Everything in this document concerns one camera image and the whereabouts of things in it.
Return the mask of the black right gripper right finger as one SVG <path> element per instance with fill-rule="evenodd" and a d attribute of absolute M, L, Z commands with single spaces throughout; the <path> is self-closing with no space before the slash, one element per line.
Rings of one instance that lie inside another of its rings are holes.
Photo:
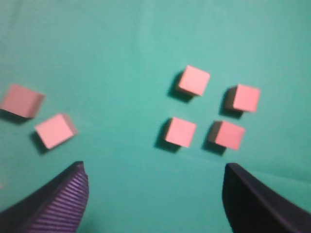
<path fill-rule="evenodd" d="M 283 198 L 237 163 L 225 166 L 222 200 L 235 233 L 309 233 L 309 212 Z"/>

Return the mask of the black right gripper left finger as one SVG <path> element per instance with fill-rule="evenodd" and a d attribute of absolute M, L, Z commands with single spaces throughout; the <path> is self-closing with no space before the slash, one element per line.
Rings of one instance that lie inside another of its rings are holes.
<path fill-rule="evenodd" d="M 2 233 L 75 233 L 89 198 L 84 162 L 71 164 L 31 195 L 0 213 Z"/>

